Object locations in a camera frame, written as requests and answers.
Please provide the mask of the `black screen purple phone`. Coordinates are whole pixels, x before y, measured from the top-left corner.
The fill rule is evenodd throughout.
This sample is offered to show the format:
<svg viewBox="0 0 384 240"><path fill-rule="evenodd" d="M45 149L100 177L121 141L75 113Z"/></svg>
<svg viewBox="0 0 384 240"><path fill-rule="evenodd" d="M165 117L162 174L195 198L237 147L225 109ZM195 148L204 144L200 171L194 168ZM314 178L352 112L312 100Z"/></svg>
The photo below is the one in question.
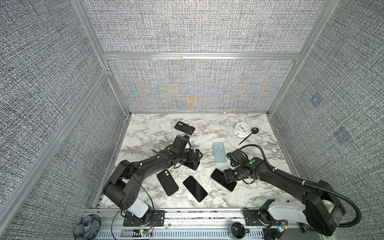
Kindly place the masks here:
<svg viewBox="0 0 384 240"><path fill-rule="evenodd" d="M224 176L224 173L220 171L219 169L215 169L213 173L211 174L211 178L220 184L222 187L227 189L229 192L233 192L235 187L237 186L237 182L233 183L227 183L226 178Z"/></svg>

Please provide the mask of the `light blue phone case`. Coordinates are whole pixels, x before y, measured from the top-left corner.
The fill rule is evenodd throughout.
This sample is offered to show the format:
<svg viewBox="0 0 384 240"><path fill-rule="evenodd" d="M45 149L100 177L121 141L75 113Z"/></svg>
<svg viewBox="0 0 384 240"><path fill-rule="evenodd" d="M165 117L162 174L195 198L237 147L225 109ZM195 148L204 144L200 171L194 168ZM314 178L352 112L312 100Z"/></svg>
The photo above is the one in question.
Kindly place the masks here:
<svg viewBox="0 0 384 240"><path fill-rule="evenodd" d="M217 163L225 163L227 161L224 143L222 142L213 143L213 152L214 152L215 161Z"/></svg>

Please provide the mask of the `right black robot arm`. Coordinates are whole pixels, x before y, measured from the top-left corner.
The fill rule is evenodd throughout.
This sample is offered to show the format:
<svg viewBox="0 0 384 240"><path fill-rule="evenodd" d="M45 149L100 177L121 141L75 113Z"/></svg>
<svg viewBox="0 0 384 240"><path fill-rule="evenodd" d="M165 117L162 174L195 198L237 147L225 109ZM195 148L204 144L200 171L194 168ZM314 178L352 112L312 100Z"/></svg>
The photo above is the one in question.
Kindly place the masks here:
<svg viewBox="0 0 384 240"><path fill-rule="evenodd" d="M224 170L227 183L252 178L271 184L300 202L295 206L275 199L267 200L258 213L263 224L293 221L309 225L325 236L331 236L336 228L344 226L342 218L346 211L341 203L342 197L327 182L300 179L275 168L265 159L248 159L243 152L231 153L227 157L232 166Z"/></svg>

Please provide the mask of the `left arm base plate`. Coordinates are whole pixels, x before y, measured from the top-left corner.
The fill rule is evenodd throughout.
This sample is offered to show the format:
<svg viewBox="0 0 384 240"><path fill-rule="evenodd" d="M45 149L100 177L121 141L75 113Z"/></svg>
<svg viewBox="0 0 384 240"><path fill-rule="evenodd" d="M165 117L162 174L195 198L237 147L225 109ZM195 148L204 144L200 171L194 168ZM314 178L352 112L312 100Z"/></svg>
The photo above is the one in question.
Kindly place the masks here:
<svg viewBox="0 0 384 240"><path fill-rule="evenodd" d="M165 222L165 213L163 210L148 211L142 218L127 212L124 217L124 227L163 227Z"/></svg>

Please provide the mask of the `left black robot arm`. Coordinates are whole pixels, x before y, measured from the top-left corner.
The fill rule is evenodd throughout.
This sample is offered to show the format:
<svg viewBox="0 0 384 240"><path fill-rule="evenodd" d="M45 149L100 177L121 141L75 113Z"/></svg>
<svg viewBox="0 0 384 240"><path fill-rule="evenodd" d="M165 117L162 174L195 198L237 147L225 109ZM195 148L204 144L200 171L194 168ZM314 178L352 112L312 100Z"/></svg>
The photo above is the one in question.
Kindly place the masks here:
<svg viewBox="0 0 384 240"><path fill-rule="evenodd" d="M121 161L103 187L103 194L122 212L128 212L144 223L153 217L154 207L139 198L143 181L151 175L177 164L198 162L203 154L198 149L177 150L169 147L139 162Z"/></svg>

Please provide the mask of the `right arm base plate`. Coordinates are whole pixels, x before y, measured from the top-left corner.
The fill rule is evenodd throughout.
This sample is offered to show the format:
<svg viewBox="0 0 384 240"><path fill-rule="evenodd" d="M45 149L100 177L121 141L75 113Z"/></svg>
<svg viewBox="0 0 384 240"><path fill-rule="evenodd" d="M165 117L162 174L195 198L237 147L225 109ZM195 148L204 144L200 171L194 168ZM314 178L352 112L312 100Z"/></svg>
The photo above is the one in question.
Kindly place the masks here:
<svg viewBox="0 0 384 240"><path fill-rule="evenodd" d="M268 224L265 224L261 221L259 209L251 210L244 208L242 209L242 214L244 216L246 225L249 227L268 226Z"/></svg>

